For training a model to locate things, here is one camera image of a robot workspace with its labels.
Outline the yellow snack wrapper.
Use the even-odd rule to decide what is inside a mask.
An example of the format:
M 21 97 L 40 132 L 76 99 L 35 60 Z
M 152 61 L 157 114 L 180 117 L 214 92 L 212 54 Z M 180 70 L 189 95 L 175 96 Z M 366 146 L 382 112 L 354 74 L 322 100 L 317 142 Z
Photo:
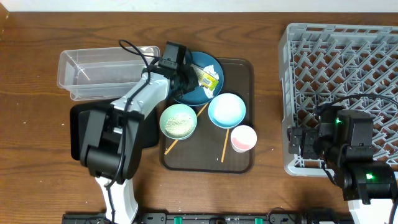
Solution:
M 205 88 L 211 91 L 213 91 L 216 88 L 219 81 L 213 76 L 211 76 L 209 73 L 206 73 L 202 69 L 197 68 L 196 74 L 198 77 L 199 84 L 203 85 Z

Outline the white napkin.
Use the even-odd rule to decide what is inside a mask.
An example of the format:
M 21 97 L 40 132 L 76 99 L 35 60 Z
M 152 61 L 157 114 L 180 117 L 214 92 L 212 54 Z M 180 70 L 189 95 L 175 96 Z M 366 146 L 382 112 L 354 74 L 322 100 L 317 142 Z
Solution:
M 215 72 L 214 65 L 208 65 L 208 66 L 203 67 L 203 68 L 201 68 L 201 67 L 199 67 L 197 65 L 193 65 L 192 67 L 193 67 L 195 73 L 196 73 L 196 69 L 200 68 L 203 71 L 205 71 L 206 73 L 209 73 L 211 76 L 216 78 L 218 81 L 220 79 L 220 76 L 218 75 L 218 73 Z M 207 98 L 212 99 L 214 97 L 215 89 L 213 91 L 211 91 L 211 90 L 205 88 L 203 85 L 199 84 L 199 82 L 198 82 L 198 85 L 199 85 L 199 87 L 203 88 L 203 91 L 205 92 L 205 95 L 206 95 Z

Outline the green bowl with rice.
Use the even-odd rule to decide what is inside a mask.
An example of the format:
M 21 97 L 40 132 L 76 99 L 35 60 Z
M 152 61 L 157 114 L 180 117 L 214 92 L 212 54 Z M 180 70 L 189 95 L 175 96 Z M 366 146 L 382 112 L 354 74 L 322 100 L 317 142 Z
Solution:
M 159 126 L 168 138 L 184 140 L 193 134 L 197 126 L 197 114 L 187 105 L 175 104 L 161 114 Z

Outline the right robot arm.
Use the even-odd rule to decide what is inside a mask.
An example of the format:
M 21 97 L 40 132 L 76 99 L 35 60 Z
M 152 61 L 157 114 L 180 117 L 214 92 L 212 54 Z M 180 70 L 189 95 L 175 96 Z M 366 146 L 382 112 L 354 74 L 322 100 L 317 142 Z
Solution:
M 321 159 L 331 183 L 342 190 L 354 223 L 394 223 L 397 181 L 389 165 L 373 158 L 370 114 L 342 106 L 318 113 L 316 128 L 288 128 L 289 153 Z

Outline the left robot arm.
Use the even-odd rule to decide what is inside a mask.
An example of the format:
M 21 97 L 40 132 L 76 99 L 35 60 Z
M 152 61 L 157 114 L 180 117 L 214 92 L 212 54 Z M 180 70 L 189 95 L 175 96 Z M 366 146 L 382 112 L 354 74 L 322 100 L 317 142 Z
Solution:
M 170 95 L 180 96 L 197 86 L 191 61 L 162 58 L 148 64 L 124 96 L 84 112 L 78 159 L 101 186 L 107 221 L 132 223 L 137 215 L 132 178 L 141 160 L 146 118 Z

